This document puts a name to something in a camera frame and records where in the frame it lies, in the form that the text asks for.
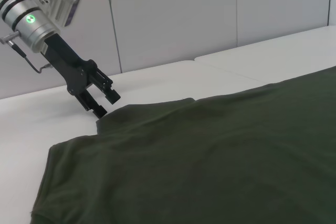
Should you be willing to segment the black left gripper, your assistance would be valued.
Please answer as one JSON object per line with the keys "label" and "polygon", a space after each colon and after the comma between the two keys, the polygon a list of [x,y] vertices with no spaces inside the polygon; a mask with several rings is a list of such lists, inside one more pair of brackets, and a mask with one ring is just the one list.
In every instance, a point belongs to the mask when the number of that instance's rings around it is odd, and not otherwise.
{"label": "black left gripper", "polygon": [[44,57],[64,78],[68,92],[77,94],[78,101],[84,109],[86,111],[92,110],[97,118],[100,119],[106,115],[107,111],[96,102],[87,88],[91,82],[111,104],[115,104],[121,97],[113,89],[113,81],[96,68],[96,63],[93,60],[81,59],[59,34],[45,39],[45,44],[47,49]]}

